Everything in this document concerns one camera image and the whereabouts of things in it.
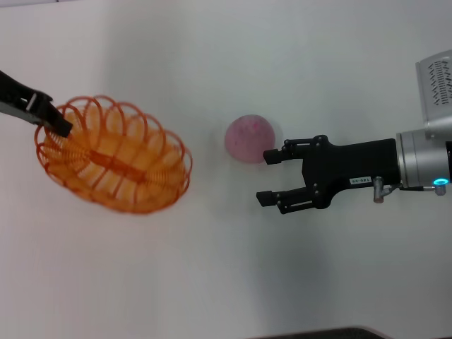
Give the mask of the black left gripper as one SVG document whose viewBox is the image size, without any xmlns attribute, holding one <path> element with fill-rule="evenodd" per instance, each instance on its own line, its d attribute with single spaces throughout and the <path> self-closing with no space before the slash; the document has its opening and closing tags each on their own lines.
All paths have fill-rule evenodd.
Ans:
<svg viewBox="0 0 452 339">
<path fill-rule="evenodd" d="M 31 124 L 42 124 L 61 137 L 68 137 L 73 124 L 51 104 L 47 94 L 29 88 L 1 72 L 1 113 Z"/>
</svg>

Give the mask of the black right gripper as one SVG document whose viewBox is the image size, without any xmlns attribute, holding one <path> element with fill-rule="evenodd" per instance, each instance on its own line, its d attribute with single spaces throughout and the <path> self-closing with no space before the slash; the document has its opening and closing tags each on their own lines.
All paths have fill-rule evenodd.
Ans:
<svg viewBox="0 0 452 339">
<path fill-rule="evenodd" d="M 373 182 L 364 180 L 353 184 L 356 178 L 380 177 L 386 185 L 400 183 L 393 138 L 352 145 L 333 145 L 326 136 L 286 139 L 281 149 L 265 150 L 263 158 L 267 165 L 302 161 L 306 187 L 256 193 L 262 207 L 276 206 L 282 214 L 327 208 L 341 191 L 373 186 Z"/>
</svg>

